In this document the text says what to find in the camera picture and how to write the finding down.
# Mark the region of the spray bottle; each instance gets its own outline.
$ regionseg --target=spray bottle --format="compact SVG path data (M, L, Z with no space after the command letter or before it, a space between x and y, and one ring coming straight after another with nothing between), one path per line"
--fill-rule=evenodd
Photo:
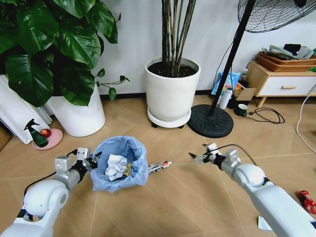
M28 129L33 141L38 147L45 147L48 144L48 140L46 137L43 137L39 132L37 132L34 128L32 128L33 125L39 125L38 123L34 122L34 118L31 119L25 126L24 130Z

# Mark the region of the mug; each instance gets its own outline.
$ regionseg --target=mug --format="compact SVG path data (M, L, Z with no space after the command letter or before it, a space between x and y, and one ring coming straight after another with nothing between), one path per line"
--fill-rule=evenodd
M236 109L234 109L234 113L238 116L246 117L247 116L248 107L244 104L239 104Z

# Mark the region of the fan pole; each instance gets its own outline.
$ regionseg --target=fan pole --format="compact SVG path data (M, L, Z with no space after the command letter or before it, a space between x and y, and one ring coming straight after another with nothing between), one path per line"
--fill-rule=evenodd
M248 2L247 2L246 8L245 8L245 12L243 13L243 16L241 18L240 24L239 24L239 26L237 28L237 31L236 31L236 36L235 36L234 41L233 41L233 46L232 46L231 52L230 52L230 54L228 56L228 59L227 59L227 63L225 65L222 78L221 78L221 80L219 82L219 85L218 85L218 88L217 88L217 91L216 91L216 94L215 94L215 97L214 97L211 109L210 109L210 111L208 113L208 115L210 115L210 116L213 116L213 114L214 114L217 102L219 100L219 97L220 97L221 92L223 90L223 87L225 85L225 81L226 81L226 78L227 78L228 73L230 71L230 68L231 68L231 66L233 64L233 60L234 60L235 55L237 53L237 50L238 50L238 47L239 47L242 35L243 35L243 33L244 33L245 29L246 29L247 22L249 20L249 17L250 17L251 11L252 11L252 9L253 9L253 7L255 5L255 2L256 2L256 0L248 0Z
M245 11L237 28L233 41L233 46L228 56L226 66L212 105L196 105L191 108L191 117L188 121L188 126L194 132L204 137L225 137L230 134L233 129L234 121L232 117L225 110L217 108L216 104L225 85L226 78L232 66L243 32L246 29L247 22L249 20L255 2L256 0L248 0L246 4Z

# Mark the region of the red apple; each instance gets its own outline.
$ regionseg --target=red apple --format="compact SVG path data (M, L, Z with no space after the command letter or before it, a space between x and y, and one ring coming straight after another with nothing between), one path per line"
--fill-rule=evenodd
M50 137L51 135L51 131L49 129L43 129L40 133L44 137Z

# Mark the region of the white bottle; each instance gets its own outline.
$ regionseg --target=white bottle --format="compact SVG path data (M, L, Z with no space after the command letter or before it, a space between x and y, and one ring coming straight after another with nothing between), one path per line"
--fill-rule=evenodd
M224 92L224 95L221 99L221 102L219 104L220 109L222 109L222 110L226 109L227 104L232 96L232 93L233 93L233 90L230 87L227 87L225 92Z

